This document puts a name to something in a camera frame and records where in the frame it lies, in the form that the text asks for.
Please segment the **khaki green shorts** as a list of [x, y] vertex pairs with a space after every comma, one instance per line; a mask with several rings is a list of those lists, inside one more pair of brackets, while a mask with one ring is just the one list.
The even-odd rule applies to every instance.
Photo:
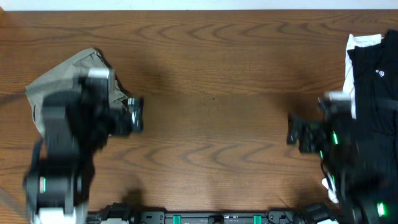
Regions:
[[123, 101], [127, 99], [127, 96], [119, 88], [113, 69], [106, 64], [98, 50], [88, 48], [66, 59], [26, 86], [25, 94], [31, 106], [32, 119], [41, 136], [45, 135], [41, 113], [44, 98], [58, 91], [78, 90], [80, 87], [77, 79], [86, 76], [91, 69], [109, 70], [114, 82], [113, 91], [109, 94], [109, 107], [115, 110], [126, 109]]

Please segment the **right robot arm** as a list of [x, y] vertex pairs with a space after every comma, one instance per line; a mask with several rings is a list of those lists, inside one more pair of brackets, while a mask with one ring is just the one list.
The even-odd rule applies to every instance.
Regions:
[[287, 117], [287, 144], [317, 154], [339, 223], [397, 223], [397, 133], [351, 116], [349, 101], [321, 100], [321, 119]]

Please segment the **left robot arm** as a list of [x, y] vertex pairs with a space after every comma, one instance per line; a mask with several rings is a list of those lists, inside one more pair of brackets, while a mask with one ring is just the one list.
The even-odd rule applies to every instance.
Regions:
[[112, 109], [110, 88], [107, 78], [79, 77], [71, 89], [45, 96], [45, 134], [34, 147], [24, 177], [31, 223], [84, 223], [95, 152], [110, 136], [142, 131], [144, 100], [130, 98], [127, 109]]

